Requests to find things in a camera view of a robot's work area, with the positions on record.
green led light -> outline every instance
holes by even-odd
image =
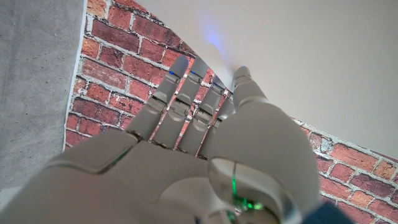
[[[234,196],[236,196],[236,180],[235,180],[235,174],[232,176],[232,193]]]
[[[260,204],[260,203],[254,204],[254,209],[256,209],[256,210],[262,210],[263,208],[264,208],[264,206],[262,206],[262,204]]]

brick wallpaper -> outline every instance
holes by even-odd
[[[125,128],[172,62],[183,54],[191,66],[195,58],[186,43],[132,0],[88,0],[82,44],[66,150],[102,131]],[[191,115],[213,76],[209,69]],[[358,223],[398,222],[397,160],[295,121],[317,159],[323,201],[334,203]]]

